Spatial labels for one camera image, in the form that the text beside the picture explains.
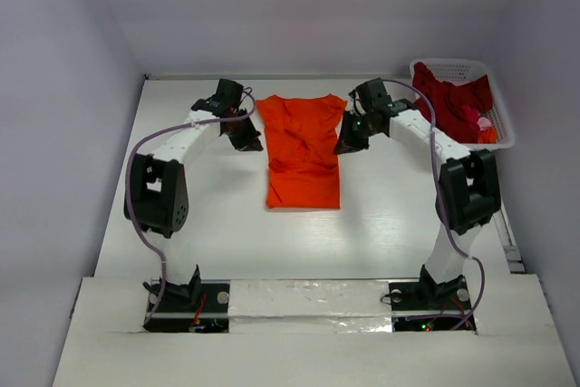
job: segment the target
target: white laundry basket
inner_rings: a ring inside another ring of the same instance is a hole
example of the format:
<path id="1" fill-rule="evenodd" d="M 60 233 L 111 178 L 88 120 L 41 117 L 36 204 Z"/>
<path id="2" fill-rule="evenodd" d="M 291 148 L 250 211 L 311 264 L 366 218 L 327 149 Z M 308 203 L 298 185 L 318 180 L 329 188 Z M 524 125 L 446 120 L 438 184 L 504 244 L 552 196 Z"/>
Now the white laundry basket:
<path id="1" fill-rule="evenodd" d="M 491 121 L 491 125 L 498 133 L 498 142 L 495 144 L 465 144 L 473 150 L 508 149 L 516 142 L 514 130 L 509 121 L 506 106 L 499 93 L 496 80 L 484 63 L 467 59 L 425 58 L 411 62 L 411 78 L 415 74 L 415 64 L 424 63 L 431 70 L 438 81 L 447 81 L 456 85 L 473 82 L 481 76 L 487 75 L 489 88 L 493 98 L 493 108 L 483 114 Z"/>

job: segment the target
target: purple cable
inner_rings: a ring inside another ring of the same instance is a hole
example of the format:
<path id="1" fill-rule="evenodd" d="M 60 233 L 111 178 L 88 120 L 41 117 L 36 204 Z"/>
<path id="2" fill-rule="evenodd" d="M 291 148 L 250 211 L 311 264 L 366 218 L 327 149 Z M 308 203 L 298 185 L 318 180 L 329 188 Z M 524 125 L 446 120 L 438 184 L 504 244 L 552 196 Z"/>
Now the purple cable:
<path id="1" fill-rule="evenodd" d="M 211 124 L 214 122 L 242 121 L 242 120 L 245 120 L 246 118 L 249 118 L 256 111 L 256 99 L 254 98 L 254 96 L 250 92 L 248 92 L 246 90 L 244 90 L 244 94 L 250 98 L 252 103 L 254 103 L 252 106 L 252 109 L 248 113 L 246 113 L 244 115 L 240 115 L 239 117 L 214 118 L 211 120 L 193 121 L 191 123 L 180 124 L 178 126 L 172 126 L 172 127 L 168 127 L 167 129 L 162 129 L 160 131 L 156 131 L 154 133 L 151 133 L 151 135 L 147 135 L 145 138 L 143 138 L 142 140 L 137 142 L 137 144 L 135 144 L 135 147 L 133 147 L 133 150 L 131 150 L 131 152 L 129 154 L 129 158 L 127 159 L 127 169 L 125 170 L 125 202 L 127 203 L 127 211 L 129 212 L 130 222 L 133 225 L 133 228 L 135 228 L 135 232 L 137 233 L 137 236 L 139 237 L 139 239 L 141 239 L 141 242 L 143 243 L 143 245 L 145 245 L 145 247 L 147 247 L 148 249 L 153 251 L 155 254 L 157 254 L 159 256 L 159 260 L 161 261 L 161 286 L 159 288 L 159 294 L 157 295 L 157 298 L 155 300 L 155 304 L 151 308 L 151 311 L 149 312 L 147 317 L 145 317 L 144 324 L 146 324 L 151 319 L 151 317 L 155 314 L 155 312 L 157 312 L 157 309 L 160 306 L 161 298 L 163 297 L 163 294 L 165 293 L 165 287 L 167 285 L 167 257 L 165 256 L 165 253 L 162 250 L 153 246 L 149 242 L 149 240 L 147 240 L 147 238 L 145 237 L 145 235 L 141 231 L 139 221 L 137 220 L 137 216 L 135 215 L 135 209 L 133 208 L 133 201 L 131 198 L 131 168 L 133 167 L 133 161 L 135 160 L 135 156 L 137 155 L 137 151 L 145 142 L 148 142 L 154 138 L 157 138 L 158 136 L 164 135 L 165 133 L 170 133 L 172 131 L 180 131 L 182 129 L 188 129 L 190 127 L 193 127 L 194 125 L 199 126 L 199 125 L 204 125 L 204 124 Z"/>
<path id="2" fill-rule="evenodd" d="M 457 253 L 460 256 L 465 257 L 469 260 L 473 260 L 479 266 L 479 272 L 481 273 L 481 286 L 479 288 L 478 299 L 476 299 L 475 304 L 471 307 L 471 310 L 469 310 L 469 313 L 467 313 L 465 316 L 460 315 L 460 314 L 443 314 L 443 316 L 445 316 L 445 317 L 459 317 L 459 318 L 461 318 L 461 321 L 459 323 L 457 323 L 455 326 L 453 326 L 453 328 L 451 328 L 451 330 L 457 330 L 463 324 L 465 324 L 469 320 L 469 318 L 475 313 L 475 310 L 476 310 L 476 308 L 478 308 L 479 303 L 481 302 L 481 298 L 483 297 L 483 291 L 484 291 L 485 286 L 486 286 L 486 273 L 485 273 L 485 270 L 483 268 L 483 263 L 477 257 L 471 256 L 469 253 L 466 253 L 461 248 L 459 248 L 459 246 L 457 245 L 457 242 L 455 242 L 455 238 L 453 237 L 453 234 L 451 233 L 450 220 L 449 220 L 449 217 L 447 215 L 447 209 L 445 208 L 445 200 L 443 199 L 443 193 L 441 192 L 441 186 L 439 184 L 439 181 L 437 180 L 437 149 L 435 148 L 435 125 L 437 122 L 436 122 L 436 118 L 435 118 L 435 110 L 433 109 L 431 102 L 429 101 L 429 99 L 427 98 L 427 96 L 425 94 L 423 94 L 421 91 L 419 91 L 417 88 L 415 88 L 412 85 L 409 85 L 409 84 L 404 83 L 404 82 L 396 81 L 394 79 L 382 79 L 382 81 L 383 82 L 397 83 L 401 86 L 404 86 L 405 88 L 412 90 L 413 92 L 416 92 L 417 94 L 419 94 L 419 96 L 427 104 L 427 108 L 429 109 L 429 113 L 431 115 L 431 127 L 430 127 L 430 135 L 429 135 L 430 154 L 431 154 L 431 171 L 433 172 L 433 181 L 435 182 L 435 191 L 437 192 L 437 203 L 438 203 L 439 209 L 441 211 L 441 221 L 443 222 L 443 226 L 445 227 L 447 237 L 449 238 L 449 241 L 450 241 L 453 249 L 455 251 L 457 251 Z M 409 316 L 409 317 L 407 317 L 407 319 L 420 320 L 420 319 L 426 319 L 426 317 L 418 315 L 418 316 Z"/>

